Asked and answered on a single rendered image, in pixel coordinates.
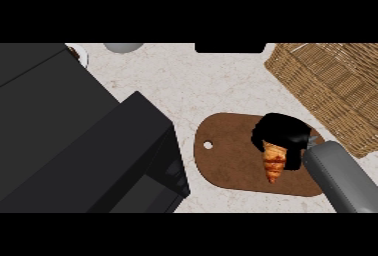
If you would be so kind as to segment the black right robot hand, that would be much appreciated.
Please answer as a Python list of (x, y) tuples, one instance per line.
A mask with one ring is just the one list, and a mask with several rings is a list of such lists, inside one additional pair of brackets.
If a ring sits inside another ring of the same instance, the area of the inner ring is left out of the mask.
[(286, 149), (286, 170), (301, 167), (301, 151), (306, 148), (309, 131), (299, 119), (278, 113), (267, 113), (253, 126), (250, 142), (259, 152), (264, 152), (264, 142)]

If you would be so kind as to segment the golden brown croissant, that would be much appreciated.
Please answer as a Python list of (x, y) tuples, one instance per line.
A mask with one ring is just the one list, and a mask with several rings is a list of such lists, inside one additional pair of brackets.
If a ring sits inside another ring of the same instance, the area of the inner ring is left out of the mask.
[(262, 142), (262, 165), (265, 170), (265, 177), (270, 184), (275, 182), (280, 177), (286, 164), (286, 149), (268, 142)]

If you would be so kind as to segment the brown wooden cutting board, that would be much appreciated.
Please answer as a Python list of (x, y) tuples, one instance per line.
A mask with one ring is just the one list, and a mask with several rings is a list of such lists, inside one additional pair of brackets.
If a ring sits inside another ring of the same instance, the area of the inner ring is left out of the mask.
[(283, 170), (268, 183), (262, 155), (250, 142), (250, 134), (261, 116), (216, 113), (199, 124), (193, 156), (206, 181), (219, 188), (312, 197), (321, 194), (305, 167)]

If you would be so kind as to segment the tan wicker basket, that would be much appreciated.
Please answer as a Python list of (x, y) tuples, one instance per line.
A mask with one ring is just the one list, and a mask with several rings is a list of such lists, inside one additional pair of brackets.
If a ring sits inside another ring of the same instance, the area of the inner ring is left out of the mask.
[(278, 43), (264, 62), (349, 154), (378, 151), (378, 43)]

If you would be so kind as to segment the black rectangular object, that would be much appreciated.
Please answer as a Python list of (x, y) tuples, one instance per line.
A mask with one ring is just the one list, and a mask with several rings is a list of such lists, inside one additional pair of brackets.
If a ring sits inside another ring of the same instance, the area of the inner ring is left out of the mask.
[(264, 50), (264, 43), (196, 43), (194, 50), (197, 53), (261, 53)]

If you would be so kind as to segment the grey round bowl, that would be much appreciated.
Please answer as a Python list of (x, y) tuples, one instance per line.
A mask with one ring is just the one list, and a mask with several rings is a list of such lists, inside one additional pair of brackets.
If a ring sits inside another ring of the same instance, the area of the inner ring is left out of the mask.
[(141, 43), (104, 43), (106, 49), (119, 54), (135, 51), (141, 46)]

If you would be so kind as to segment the large dark grey appliance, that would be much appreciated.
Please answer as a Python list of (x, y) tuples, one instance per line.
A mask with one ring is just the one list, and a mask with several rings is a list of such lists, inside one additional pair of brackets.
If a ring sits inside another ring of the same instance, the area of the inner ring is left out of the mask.
[(188, 195), (171, 120), (116, 100), (61, 43), (0, 43), (0, 213), (169, 213)]

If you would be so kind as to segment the white round plate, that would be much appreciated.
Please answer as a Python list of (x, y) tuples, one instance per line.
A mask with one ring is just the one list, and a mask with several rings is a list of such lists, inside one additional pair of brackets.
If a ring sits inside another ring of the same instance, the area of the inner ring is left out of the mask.
[(78, 44), (73, 44), (73, 43), (66, 43), (66, 47), (67, 47), (70, 53), (73, 54), (73, 57), (76, 58), (82, 67), (86, 67), (88, 66), (88, 54), (86, 54), (83, 48)]

